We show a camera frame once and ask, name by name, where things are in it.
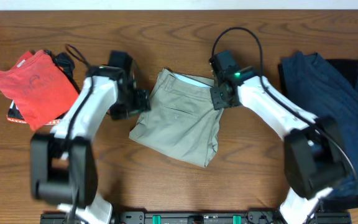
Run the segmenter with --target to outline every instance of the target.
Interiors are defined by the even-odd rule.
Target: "folded pants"
[[[191,77],[207,85],[213,80]],[[164,69],[150,94],[152,110],[142,113],[129,138],[174,159],[206,167],[218,151],[219,120],[209,88],[178,80]]]

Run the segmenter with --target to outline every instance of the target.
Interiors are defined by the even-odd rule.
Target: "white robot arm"
[[[288,98],[278,92],[266,77],[262,77],[262,80],[276,98],[309,122],[314,123],[314,120],[317,118],[316,115],[293,104]],[[293,129],[302,130],[309,126],[273,100],[262,88],[259,77],[252,77],[244,81],[238,87],[238,94],[240,103],[259,115],[282,140]],[[288,224],[303,223],[313,213],[319,200],[328,196],[332,191],[332,187],[326,187],[317,192],[313,198],[306,199],[298,196],[293,189],[290,189],[287,199],[280,206],[280,213]]]
[[[74,217],[91,224],[115,220],[112,205],[96,193],[91,149],[106,112],[123,119],[150,110],[148,90],[136,88],[135,61],[125,52],[112,51],[108,65],[89,65],[83,89],[64,118],[50,134],[35,133],[31,140],[32,196],[72,211],[72,223]],[[68,160],[68,168],[54,167],[54,159]]]
[[[330,142],[323,144],[327,139],[319,133],[335,136],[343,147],[336,123],[331,118],[319,119],[292,103],[253,67],[240,69],[229,51],[213,55],[209,62],[218,79],[218,86],[211,89],[214,108],[245,106],[284,141],[285,175],[291,189],[279,211],[288,224],[305,222],[319,200],[351,170],[341,152]],[[324,153],[328,158],[325,161],[321,160]]]

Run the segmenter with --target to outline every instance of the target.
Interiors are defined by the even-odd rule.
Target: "black cable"
[[[73,56],[74,58],[76,58],[78,61],[84,63],[87,67],[87,69],[90,69],[91,68],[91,65],[89,64],[89,62],[85,59],[85,57],[80,53],[79,50],[77,50],[77,48],[75,48],[74,46],[70,45],[70,44],[66,44],[65,45],[65,48],[67,50],[67,52]],[[71,52],[71,49],[73,49],[79,56],[73,54],[73,52]],[[80,105],[78,105],[77,109],[75,110],[73,116],[71,117],[71,120],[70,122],[68,123],[68,128],[67,128],[67,135],[66,135],[66,138],[64,140],[64,143],[63,143],[63,147],[65,147],[67,149],[67,151],[70,150],[70,138],[71,138],[71,132],[72,132],[72,129],[74,127],[74,123],[75,123],[75,119],[76,117],[78,116],[78,114],[80,113],[82,107],[84,107],[86,101],[88,100],[88,98],[92,95],[93,93],[93,88],[94,88],[94,83],[93,83],[93,73],[89,76],[91,78],[91,86],[89,88],[89,92],[86,94],[86,96],[84,97],[84,100],[80,103]],[[79,190],[78,190],[78,186],[75,186],[73,188],[73,206],[70,210],[70,213],[68,215],[68,221],[69,222],[72,222],[74,219],[75,219],[75,211],[76,211],[76,208],[77,208],[77,203],[78,203],[78,193],[79,193]]]
[[[56,67],[66,76],[66,78],[68,79],[68,81],[73,85],[75,91],[77,91],[77,93],[80,93],[81,90],[80,90],[80,88],[78,87],[77,83],[74,81],[74,78],[71,77],[71,76],[69,76],[68,74],[66,74],[66,72],[64,71],[64,69],[62,69],[62,67],[59,65],[59,61],[56,59],[56,57],[54,57],[54,58],[52,59],[52,61],[57,64]]]
[[[341,152],[341,154],[343,155],[343,157],[345,158],[345,160],[347,161],[347,163],[349,164],[353,176],[354,176],[354,182],[356,183],[356,195],[358,193],[358,177],[357,177],[357,172],[355,170],[355,168],[353,167],[353,164],[351,162],[351,160],[349,159],[349,156],[346,154],[346,152],[339,146],[339,144],[328,134],[326,133],[324,130],[320,129],[319,127],[317,127],[317,125],[315,125],[314,123],[308,121],[306,118],[302,117],[300,114],[298,114],[296,111],[292,110],[289,106],[287,106],[285,103],[283,103],[282,101],[280,101],[275,95],[273,95],[269,88],[265,86],[265,83],[263,82],[263,75],[264,75],[264,68],[263,68],[263,51],[262,51],[262,45],[259,42],[259,38],[249,29],[243,28],[243,27],[231,27],[228,28],[227,30],[225,30],[221,35],[219,35],[219,37],[215,40],[215,43],[213,45],[212,48],[212,56],[214,56],[215,53],[215,47],[216,44],[218,43],[219,39],[227,32],[229,32],[230,30],[243,30],[248,32],[251,36],[254,37],[254,39],[256,40],[256,43],[258,44],[259,47],[259,60],[260,60],[260,73],[259,73],[259,78],[260,78],[260,84],[262,86],[262,88],[264,89],[264,91],[274,100],[276,101],[276,103],[278,103],[280,106],[282,106],[283,108],[285,108],[287,111],[289,111],[293,116],[295,116],[296,118],[300,119],[301,121],[305,122],[307,125],[311,126],[312,128],[314,128],[314,130],[316,130],[317,132],[319,132],[322,136],[324,136],[328,141],[330,141],[336,148],[339,149],[339,151]]]

